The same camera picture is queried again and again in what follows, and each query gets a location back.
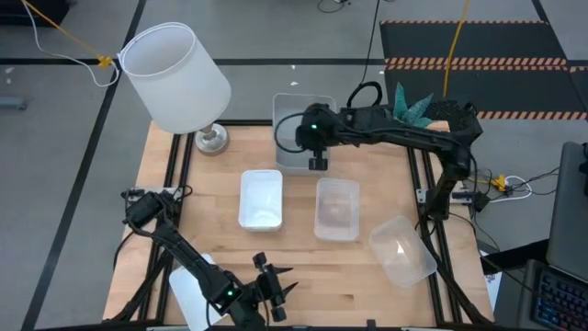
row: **lamp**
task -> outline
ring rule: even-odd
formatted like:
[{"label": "lamp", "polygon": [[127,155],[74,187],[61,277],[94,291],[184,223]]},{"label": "lamp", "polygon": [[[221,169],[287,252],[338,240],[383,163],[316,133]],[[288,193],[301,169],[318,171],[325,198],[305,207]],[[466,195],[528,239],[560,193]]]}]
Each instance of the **lamp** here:
[{"label": "lamp", "polygon": [[213,122],[229,105],[231,86],[191,28],[171,22],[146,29],[119,60],[157,126],[197,131],[196,146],[206,155],[227,148],[229,133]]}]

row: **gray floor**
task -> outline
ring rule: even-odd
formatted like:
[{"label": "gray floor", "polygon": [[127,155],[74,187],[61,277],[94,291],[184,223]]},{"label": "gray floor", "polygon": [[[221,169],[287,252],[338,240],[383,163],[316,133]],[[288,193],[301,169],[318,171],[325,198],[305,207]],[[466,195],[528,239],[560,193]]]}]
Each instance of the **gray floor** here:
[{"label": "gray floor", "polygon": [[[382,2],[381,19],[458,19],[464,0]],[[121,48],[138,0],[78,0],[63,22],[75,36],[104,54]],[[542,0],[570,59],[588,59],[588,23],[583,0]],[[333,5],[325,0],[325,6]],[[165,21],[187,23],[214,58],[363,58],[375,1],[351,1],[336,14],[319,13],[314,0],[148,0],[139,30]],[[537,19],[530,0],[473,0],[470,19]],[[381,57],[379,32],[372,57]],[[46,49],[91,58],[57,31],[44,29]],[[0,58],[42,58],[30,28],[0,27]],[[109,73],[99,71],[105,82]],[[224,119],[268,119],[275,93],[332,96],[339,105],[362,74],[354,65],[222,66],[232,85]],[[367,79],[383,80],[380,66]],[[0,112],[0,320],[18,330],[53,236],[62,217],[105,89],[91,83],[78,66],[0,67],[0,95],[30,97],[25,112]],[[371,92],[356,103],[373,99]],[[112,255],[121,236],[119,192],[134,183],[149,124],[147,113],[126,77],[121,79],[72,227],[43,304],[37,327],[97,323],[102,317]],[[474,146],[480,167],[494,173],[532,177],[555,167],[561,145],[588,140],[584,121],[482,122],[485,133]],[[536,190],[554,188],[552,179]],[[501,249],[546,238],[552,196],[491,205],[480,225]],[[487,238],[480,234],[480,239]],[[499,321],[508,323],[516,289],[499,296]]]}]

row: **keyboard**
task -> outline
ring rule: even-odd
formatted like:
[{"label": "keyboard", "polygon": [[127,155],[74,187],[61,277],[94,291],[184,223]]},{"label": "keyboard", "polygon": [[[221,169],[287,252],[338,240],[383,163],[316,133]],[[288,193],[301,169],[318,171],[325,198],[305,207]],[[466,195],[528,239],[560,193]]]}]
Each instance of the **keyboard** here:
[{"label": "keyboard", "polygon": [[588,285],[552,268],[537,273],[531,319],[553,330],[588,330]]}]

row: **lamp base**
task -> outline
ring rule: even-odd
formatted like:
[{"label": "lamp base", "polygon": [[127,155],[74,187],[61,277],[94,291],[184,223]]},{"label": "lamp base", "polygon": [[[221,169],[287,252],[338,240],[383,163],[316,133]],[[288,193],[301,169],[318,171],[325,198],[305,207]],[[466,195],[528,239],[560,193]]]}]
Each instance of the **lamp base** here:
[{"label": "lamp base", "polygon": [[194,142],[201,153],[214,156],[224,152],[229,146],[229,133],[219,124],[210,124],[196,132]]}]

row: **white cable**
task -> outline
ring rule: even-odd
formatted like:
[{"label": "white cable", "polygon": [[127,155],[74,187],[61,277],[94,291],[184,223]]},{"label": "white cable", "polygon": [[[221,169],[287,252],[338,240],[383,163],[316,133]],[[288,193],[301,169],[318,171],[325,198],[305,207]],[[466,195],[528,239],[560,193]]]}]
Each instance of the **white cable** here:
[{"label": "white cable", "polygon": [[508,179],[509,178],[514,178],[514,179],[518,179],[521,181],[521,183],[525,183],[526,185],[526,195],[522,196],[522,197],[512,197],[512,198],[504,198],[504,199],[498,199],[498,200],[492,200],[490,201],[490,203],[494,203],[494,202],[505,202],[505,201],[514,201],[514,200],[522,200],[522,199],[526,199],[528,197],[530,197],[531,195],[533,195],[533,189],[531,188],[531,186],[529,185],[529,183],[526,182],[526,180],[522,179],[519,176],[507,176],[504,180],[506,181],[505,185],[508,186]]},{"label": "white cable", "polygon": [[98,87],[108,87],[108,86],[111,86],[111,85],[115,84],[119,80],[120,71],[119,71],[118,67],[114,64],[114,62],[111,64],[112,67],[114,68],[114,72],[115,72],[114,79],[112,80],[112,82],[110,82],[108,84],[100,84],[100,83],[97,82],[96,76],[94,75],[94,72],[92,71],[92,68],[90,68],[89,65],[87,65],[87,64],[85,64],[85,63],[83,63],[81,61],[77,61],[77,60],[75,60],[75,59],[73,59],[73,58],[71,58],[69,56],[66,56],[66,55],[56,54],[56,53],[52,53],[50,51],[43,50],[43,48],[40,47],[40,45],[39,45],[39,35],[37,34],[37,25],[35,24],[35,18],[33,18],[33,15],[30,13],[30,10],[28,9],[27,4],[25,4],[24,2],[22,2],[22,5],[27,10],[28,17],[30,17],[30,23],[33,26],[33,32],[35,33],[35,42],[37,43],[37,48],[39,49],[39,51],[42,51],[45,54],[49,54],[51,56],[61,57],[63,59],[67,59],[67,60],[70,60],[70,61],[73,61],[75,63],[78,63],[78,64],[83,65],[90,72],[90,74],[92,75],[92,79],[94,80],[94,84],[96,84]]}]

